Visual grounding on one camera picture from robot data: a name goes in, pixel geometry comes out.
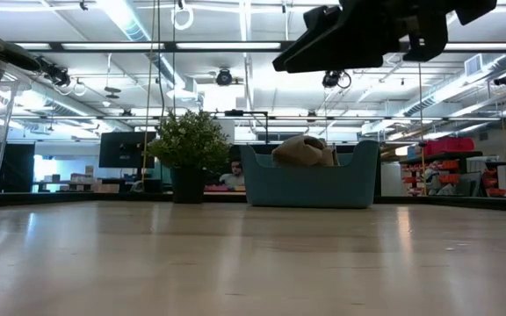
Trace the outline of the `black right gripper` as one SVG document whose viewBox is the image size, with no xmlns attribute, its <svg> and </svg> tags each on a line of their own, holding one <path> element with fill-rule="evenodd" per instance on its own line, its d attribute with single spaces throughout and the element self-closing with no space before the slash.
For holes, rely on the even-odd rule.
<svg viewBox="0 0 506 316">
<path fill-rule="evenodd" d="M 448 41 L 446 16 L 462 25 L 489 13 L 497 0 L 340 0 L 303 14 L 307 30 L 272 62 L 278 72 L 377 68 L 383 55 L 399 53 L 408 37 L 406 61 L 428 61 Z M 340 27 L 334 27 L 340 16 Z"/>
</svg>

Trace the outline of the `beige plush toy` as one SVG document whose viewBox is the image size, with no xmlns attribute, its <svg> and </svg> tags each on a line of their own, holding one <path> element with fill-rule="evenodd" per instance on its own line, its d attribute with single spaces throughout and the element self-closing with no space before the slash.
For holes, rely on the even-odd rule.
<svg viewBox="0 0 506 316">
<path fill-rule="evenodd" d="M 271 152 L 276 165 L 284 167 L 339 166 L 336 149 L 324 139 L 296 135 L 285 140 Z"/>
</svg>

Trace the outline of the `black cabinet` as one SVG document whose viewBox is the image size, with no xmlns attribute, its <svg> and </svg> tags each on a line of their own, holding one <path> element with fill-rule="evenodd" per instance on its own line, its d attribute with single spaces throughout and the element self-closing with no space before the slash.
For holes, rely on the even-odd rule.
<svg viewBox="0 0 506 316">
<path fill-rule="evenodd" d="M 34 144 L 7 143 L 0 169 L 0 192 L 29 193 L 34 178 Z"/>
</svg>

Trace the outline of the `green plant in black pot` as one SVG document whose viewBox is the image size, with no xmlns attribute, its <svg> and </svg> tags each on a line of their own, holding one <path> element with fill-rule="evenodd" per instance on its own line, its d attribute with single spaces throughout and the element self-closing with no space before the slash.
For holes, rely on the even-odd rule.
<svg viewBox="0 0 506 316">
<path fill-rule="evenodd" d="M 170 170 L 175 204 L 203 202 L 206 174 L 227 162 L 229 149 L 228 136 L 206 111 L 180 117 L 171 112 L 148 144 L 149 153 Z"/>
</svg>

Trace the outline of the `person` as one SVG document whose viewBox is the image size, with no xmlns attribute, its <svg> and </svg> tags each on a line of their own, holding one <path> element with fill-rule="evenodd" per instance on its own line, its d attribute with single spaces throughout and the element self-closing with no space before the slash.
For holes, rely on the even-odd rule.
<svg viewBox="0 0 506 316">
<path fill-rule="evenodd" d="M 219 181 L 229 190 L 238 190 L 245 185 L 242 163 L 232 161 L 230 164 L 231 172 L 220 176 Z"/>
</svg>

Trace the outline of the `black storage shelf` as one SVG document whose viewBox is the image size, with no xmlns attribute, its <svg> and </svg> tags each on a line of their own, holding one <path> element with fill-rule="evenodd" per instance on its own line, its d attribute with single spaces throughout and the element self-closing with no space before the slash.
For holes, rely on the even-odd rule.
<svg viewBox="0 0 506 316">
<path fill-rule="evenodd" d="M 481 156 L 481 152 L 453 152 L 407 159 L 401 162 L 401 181 L 411 197 L 486 197 L 482 170 L 469 167 L 471 159 Z"/>
</svg>

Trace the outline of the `black table edge frame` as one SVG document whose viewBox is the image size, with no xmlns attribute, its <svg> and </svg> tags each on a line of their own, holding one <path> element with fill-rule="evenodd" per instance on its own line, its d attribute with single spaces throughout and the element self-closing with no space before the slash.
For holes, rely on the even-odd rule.
<svg viewBox="0 0 506 316">
<path fill-rule="evenodd" d="M 141 201 L 171 202 L 169 193 L 0 193 L 0 207 L 17 205 L 43 205 L 87 201 Z M 472 209 L 487 209 L 506 212 L 506 197 L 382 197 L 375 204 L 385 205 L 442 205 Z"/>
</svg>

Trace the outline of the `teal plastic bin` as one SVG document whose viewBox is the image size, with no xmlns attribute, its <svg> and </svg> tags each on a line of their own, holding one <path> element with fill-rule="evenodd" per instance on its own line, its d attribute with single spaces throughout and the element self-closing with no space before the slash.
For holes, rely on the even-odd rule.
<svg viewBox="0 0 506 316">
<path fill-rule="evenodd" d="M 379 143 L 359 142 L 343 166 L 264 166 L 241 146 L 246 198 L 253 206 L 364 209 L 373 204 Z"/>
</svg>

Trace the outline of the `black computer monitor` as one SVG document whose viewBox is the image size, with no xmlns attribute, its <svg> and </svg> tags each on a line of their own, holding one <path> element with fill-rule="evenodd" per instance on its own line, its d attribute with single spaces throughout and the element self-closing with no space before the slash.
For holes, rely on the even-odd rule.
<svg viewBox="0 0 506 316">
<path fill-rule="evenodd" d="M 100 139 L 100 168 L 141 169 L 143 167 L 144 145 L 154 140 L 155 132 L 103 133 Z M 146 167 L 154 167 L 154 157 L 148 154 Z"/>
</svg>

